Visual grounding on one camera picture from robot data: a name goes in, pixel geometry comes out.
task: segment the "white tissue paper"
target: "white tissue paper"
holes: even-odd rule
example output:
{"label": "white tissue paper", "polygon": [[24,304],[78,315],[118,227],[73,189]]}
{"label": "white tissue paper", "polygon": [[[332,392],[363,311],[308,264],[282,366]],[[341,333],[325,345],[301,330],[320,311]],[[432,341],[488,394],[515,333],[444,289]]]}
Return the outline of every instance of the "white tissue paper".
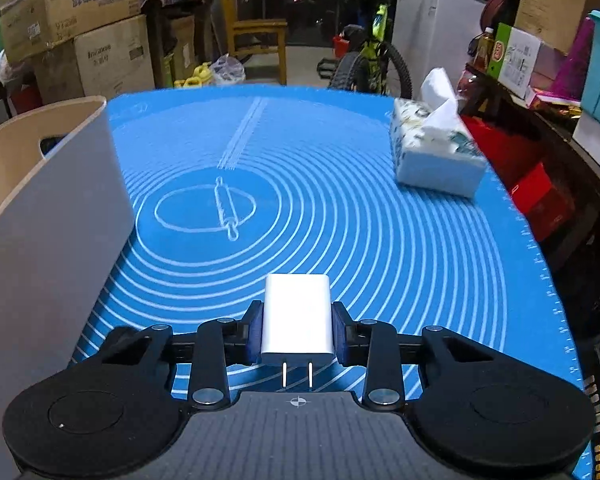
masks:
{"label": "white tissue paper", "polygon": [[396,99],[390,133],[398,183],[473,198],[487,167],[458,115],[443,68],[420,89],[424,102]]}

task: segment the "bottle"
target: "bottle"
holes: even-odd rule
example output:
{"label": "bottle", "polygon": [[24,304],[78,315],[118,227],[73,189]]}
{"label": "bottle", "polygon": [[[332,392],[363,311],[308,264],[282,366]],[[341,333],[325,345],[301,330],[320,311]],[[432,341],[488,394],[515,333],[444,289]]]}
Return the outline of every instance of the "bottle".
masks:
{"label": "bottle", "polygon": [[478,41],[478,50],[475,53],[474,66],[482,72],[487,72],[493,51],[493,29],[487,27]]}

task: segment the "magenta object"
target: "magenta object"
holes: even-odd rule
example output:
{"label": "magenta object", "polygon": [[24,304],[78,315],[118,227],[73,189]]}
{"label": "magenta object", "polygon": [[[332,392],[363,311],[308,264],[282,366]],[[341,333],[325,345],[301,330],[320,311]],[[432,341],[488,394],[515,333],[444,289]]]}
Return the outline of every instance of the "magenta object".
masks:
{"label": "magenta object", "polygon": [[595,24],[588,16],[582,21],[571,50],[549,91],[561,97],[580,100],[589,70]]}

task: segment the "blue silicone mat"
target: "blue silicone mat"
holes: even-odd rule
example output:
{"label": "blue silicone mat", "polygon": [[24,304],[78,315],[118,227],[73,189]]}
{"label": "blue silicone mat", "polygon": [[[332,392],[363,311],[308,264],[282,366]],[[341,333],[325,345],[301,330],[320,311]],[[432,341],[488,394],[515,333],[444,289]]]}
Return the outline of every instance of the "blue silicone mat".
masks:
{"label": "blue silicone mat", "polygon": [[[108,106],[136,228],[74,353],[113,326],[192,332],[264,299],[272,272],[325,273],[354,319],[418,334],[440,324],[574,384],[576,351],[525,218],[488,170],[474,202],[394,181],[389,98],[236,86],[121,96]],[[232,367],[232,392],[281,371]],[[187,391],[179,365],[173,394]],[[318,391],[362,394],[363,368],[315,371]],[[307,388],[306,370],[289,372]],[[409,397],[420,395],[404,367]],[[586,454],[576,470],[590,476]]]}

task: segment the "charger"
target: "charger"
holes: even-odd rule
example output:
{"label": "charger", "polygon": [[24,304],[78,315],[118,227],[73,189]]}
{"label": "charger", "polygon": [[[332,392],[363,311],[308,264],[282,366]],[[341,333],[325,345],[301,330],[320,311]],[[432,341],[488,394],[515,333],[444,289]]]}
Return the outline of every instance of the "charger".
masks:
{"label": "charger", "polygon": [[286,388],[287,366],[307,366],[309,388],[314,365],[334,357],[331,291],[325,274],[270,274],[265,282],[260,359],[282,366]]}

